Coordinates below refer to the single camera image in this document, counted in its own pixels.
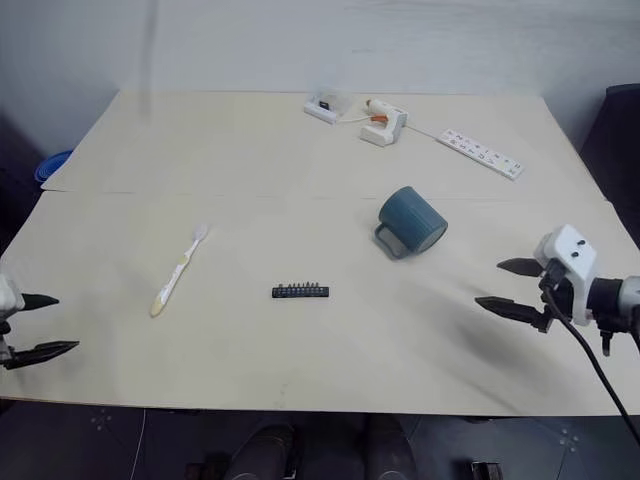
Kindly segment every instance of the power strip socket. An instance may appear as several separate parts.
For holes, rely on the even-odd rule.
[[[522,164],[455,130],[445,130],[437,140],[511,180],[518,178],[524,170]]]

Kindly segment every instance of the white tabletop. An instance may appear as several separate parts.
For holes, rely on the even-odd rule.
[[[615,407],[560,324],[543,335],[473,299],[539,305],[535,279],[495,268],[572,222],[626,276],[640,255],[606,202],[437,199],[449,230],[402,262],[371,240],[378,200],[228,199],[46,192],[2,259],[25,292],[60,305],[17,314],[16,347],[80,340],[35,367],[0,372],[2,396],[220,409],[600,415]],[[163,313],[149,307],[191,231],[208,222]],[[274,300],[317,281],[326,299]],[[595,325],[581,331],[598,350]],[[637,352],[602,360],[640,413]]]
[[[357,96],[347,117],[360,115]],[[10,344],[80,340],[0,372],[15,398],[220,409],[474,415],[616,412],[559,324],[543,335],[473,299],[539,305],[536,281],[495,268],[545,233],[578,228],[599,273],[640,255],[535,97],[384,95],[410,123],[461,131],[525,165],[512,182],[412,131],[379,148],[360,125],[302,112],[302,94],[119,94],[2,257],[28,293],[61,304],[17,314]],[[432,249],[390,260],[377,213],[412,185],[449,222]],[[162,314],[148,311],[198,223],[211,233]],[[327,299],[273,300],[319,282]],[[583,328],[595,350],[595,325]],[[637,352],[616,337],[603,366],[640,413]]]

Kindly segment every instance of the white cable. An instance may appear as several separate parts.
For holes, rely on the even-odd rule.
[[[140,427],[140,436],[138,437],[138,448],[136,448],[136,456],[133,458],[133,467],[131,467],[131,476],[129,480],[133,480],[136,474],[136,464],[138,463],[138,455],[140,454],[140,445],[142,445],[142,437],[144,436],[144,426],[147,423],[147,409],[142,411],[142,426]]]
[[[434,140],[438,139],[438,137],[436,137],[434,135],[431,135],[430,133],[425,132],[424,130],[420,130],[419,128],[413,127],[413,126],[411,126],[409,124],[405,125],[405,127],[407,127],[409,130],[413,130],[414,132],[418,132],[418,133],[421,133],[422,135],[426,135],[427,137],[431,137]]]
[[[369,120],[370,118],[371,118],[371,115],[367,115],[366,117],[348,118],[346,120],[338,120],[336,123],[356,123],[356,122],[362,122],[364,120]]]

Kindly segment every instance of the floor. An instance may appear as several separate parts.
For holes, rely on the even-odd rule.
[[[17,402],[0,416],[0,478],[129,478],[142,415],[133,408]],[[421,479],[470,480],[470,460],[500,462],[505,480],[639,478],[640,455],[618,417],[398,418]],[[210,453],[232,455],[252,432],[282,422],[341,425],[342,438],[355,441],[364,415],[147,410],[134,478],[182,479],[187,464]]]

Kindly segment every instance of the mug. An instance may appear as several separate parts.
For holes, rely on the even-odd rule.
[[[404,258],[409,253],[424,252],[447,230],[447,221],[429,205],[412,187],[404,187],[391,195],[380,209],[380,225],[374,235],[394,258]],[[384,229],[389,230],[405,247],[395,253],[387,241],[381,237]]]

